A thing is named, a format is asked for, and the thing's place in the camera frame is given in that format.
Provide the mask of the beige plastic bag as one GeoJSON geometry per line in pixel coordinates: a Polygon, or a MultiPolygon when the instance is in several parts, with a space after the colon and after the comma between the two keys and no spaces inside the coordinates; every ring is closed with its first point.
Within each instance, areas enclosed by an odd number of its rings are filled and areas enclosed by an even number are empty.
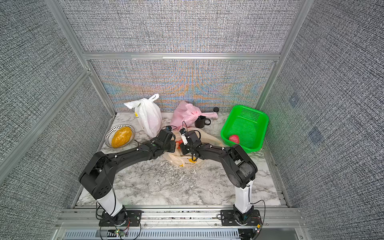
{"type": "MultiPolygon", "coordinates": [[[[199,130],[199,131],[202,135],[201,141],[203,143],[210,143],[213,146],[220,146],[220,147],[225,146],[222,143],[222,141],[217,139],[216,137],[207,134],[203,130],[199,130]]],[[[176,137],[175,142],[182,140],[180,132],[178,130],[174,130],[173,134],[176,137]]],[[[197,159],[196,157],[193,157],[190,153],[188,153],[187,155],[183,155],[180,148],[176,149],[174,153],[166,152],[162,155],[162,157],[175,166],[185,167],[185,168],[198,165],[203,161],[201,159],[197,159]]]]}

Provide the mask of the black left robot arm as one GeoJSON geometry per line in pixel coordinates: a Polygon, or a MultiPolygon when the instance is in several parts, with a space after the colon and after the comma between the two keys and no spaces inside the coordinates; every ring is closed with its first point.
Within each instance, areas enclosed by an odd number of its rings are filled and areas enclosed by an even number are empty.
{"type": "Polygon", "coordinates": [[[137,147],[114,154],[97,152],[79,176],[80,184],[102,206],[109,216],[115,217],[124,206],[113,190],[115,175],[132,165],[154,160],[164,153],[173,153],[176,149],[175,135],[165,129],[137,147]]]}

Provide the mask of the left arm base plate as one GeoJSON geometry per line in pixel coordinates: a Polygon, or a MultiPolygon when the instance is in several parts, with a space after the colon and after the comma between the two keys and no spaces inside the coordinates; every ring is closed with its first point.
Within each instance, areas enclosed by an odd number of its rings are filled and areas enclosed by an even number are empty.
{"type": "Polygon", "coordinates": [[[139,227],[142,219],[142,211],[120,211],[116,216],[111,217],[103,211],[99,221],[99,227],[139,227]]]}

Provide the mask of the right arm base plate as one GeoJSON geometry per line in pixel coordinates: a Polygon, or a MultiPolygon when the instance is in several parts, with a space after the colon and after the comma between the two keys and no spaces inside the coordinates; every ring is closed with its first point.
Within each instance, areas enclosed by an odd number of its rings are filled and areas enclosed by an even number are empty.
{"type": "Polygon", "coordinates": [[[244,214],[238,210],[221,210],[220,217],[223,226],[260,227],[263,225],[260,212],[254,209],[250,209],[244,214]]]}

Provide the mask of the pink red apple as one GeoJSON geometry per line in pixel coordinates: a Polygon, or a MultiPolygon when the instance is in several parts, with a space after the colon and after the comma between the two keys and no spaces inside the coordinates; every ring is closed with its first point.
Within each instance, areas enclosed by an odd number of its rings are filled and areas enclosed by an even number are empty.
{"type": "Polygon", "coordinates": [[[230,140],[231,142],[236,143],[236,144],[239,144],[239,143],[240,143],[240,137],[239,137],[238,135],[231,135],[231,136],[229,137],[229,140],[230,140]]]}

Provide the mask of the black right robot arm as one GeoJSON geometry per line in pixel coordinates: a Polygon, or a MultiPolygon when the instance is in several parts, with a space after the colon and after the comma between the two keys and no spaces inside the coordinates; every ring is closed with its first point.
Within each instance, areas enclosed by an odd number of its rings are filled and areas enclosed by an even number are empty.
{"type": "Polygon", "coordinates": [[[193,159],[213,160],[222,164],[230,182],[235,186],[234,220],[241,226],[247,225],[256,212],[251,203],[251,192],[257,166],[245,150],[238,144],[231,147],[218,147],[203,143],[196,131],[181,129],[180,149],[193,159]]]}

